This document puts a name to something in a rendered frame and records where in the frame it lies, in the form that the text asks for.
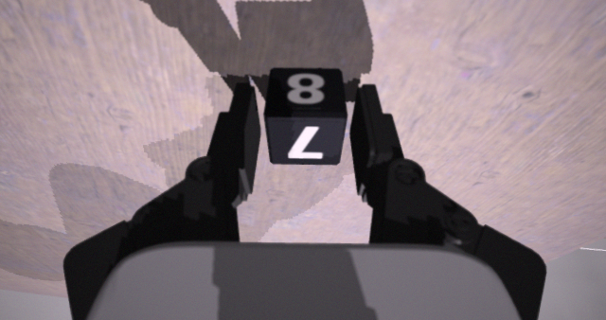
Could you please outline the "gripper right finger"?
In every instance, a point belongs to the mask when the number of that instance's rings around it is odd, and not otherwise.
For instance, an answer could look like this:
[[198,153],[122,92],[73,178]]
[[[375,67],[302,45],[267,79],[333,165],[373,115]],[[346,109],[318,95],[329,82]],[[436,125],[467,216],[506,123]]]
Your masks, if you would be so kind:
[[426,182],[422,166],[404,158],[376,84],[357,88],[349,137],[357,195],[373,208],[369,243],[439,245],[480,258],[499,275],[520,319],[538,320],[544,260]]

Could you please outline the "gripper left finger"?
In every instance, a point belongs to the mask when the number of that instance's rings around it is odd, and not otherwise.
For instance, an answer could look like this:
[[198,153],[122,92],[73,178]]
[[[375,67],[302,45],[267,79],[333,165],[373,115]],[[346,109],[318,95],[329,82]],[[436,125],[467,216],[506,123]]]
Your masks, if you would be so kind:
[[187,166],[185,179],[66,254],[72,320],[86,320],[107,276],[136,251],[177,241],[240,241],[237,206],[253,193],[260,136],[255,86],[238,82],[207,155]]

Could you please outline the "black number cube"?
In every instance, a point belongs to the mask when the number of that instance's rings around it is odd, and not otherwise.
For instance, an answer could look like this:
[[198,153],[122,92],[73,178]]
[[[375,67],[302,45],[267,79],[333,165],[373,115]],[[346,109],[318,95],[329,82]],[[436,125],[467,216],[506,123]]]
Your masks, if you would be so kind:
[[348,110],[339,68],[273,68],[263,115],[272,164],[340,163]]

